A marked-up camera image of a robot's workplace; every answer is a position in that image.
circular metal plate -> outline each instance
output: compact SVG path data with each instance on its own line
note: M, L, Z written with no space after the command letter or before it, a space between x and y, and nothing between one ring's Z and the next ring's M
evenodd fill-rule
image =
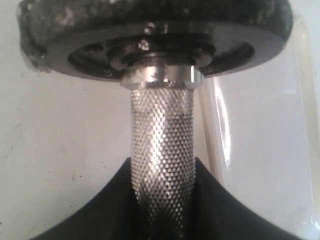
M283 49L292 29L287 0L26 0L20 4L21 46L38 68L119 81L107 57L126 38L193 34L215 52L206 77L263 64Z

transparent plastic wall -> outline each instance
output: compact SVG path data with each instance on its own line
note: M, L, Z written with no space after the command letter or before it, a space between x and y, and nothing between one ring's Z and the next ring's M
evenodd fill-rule
M267 64L206 81L210 168L242 203L303 239L320 237L320 144L309 34Z

perforated stainless steel tube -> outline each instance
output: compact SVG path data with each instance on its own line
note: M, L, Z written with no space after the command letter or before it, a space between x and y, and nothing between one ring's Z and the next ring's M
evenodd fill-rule
M149 236L185 238L195 183L194 88L202 75L192 66L148 66L122 81L131 89L131 178Z

white surface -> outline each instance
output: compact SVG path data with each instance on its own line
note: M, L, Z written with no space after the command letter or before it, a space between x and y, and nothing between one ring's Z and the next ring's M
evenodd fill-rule
M131 145L128 90L27 69L18 2L0 1L0 240L27 240L80 209ZM198 97L195 113L196 154L205 161Z
M242 203L318 240L320 144L309 37L297 17L276 59L216 77L203 91L212 170Z

knurled metal cylinder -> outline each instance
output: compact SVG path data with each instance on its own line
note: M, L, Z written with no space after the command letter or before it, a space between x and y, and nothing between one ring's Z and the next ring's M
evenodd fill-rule
M187 69L189 77L185 80L197 85L200 75L192 80L194 72L190 66ZM152 70L149 67L146 75L155 76L150 75ZM181 240L186 239L196 178L194 90L168 71L157 78L131 87L131 180L147 221L145 238Z

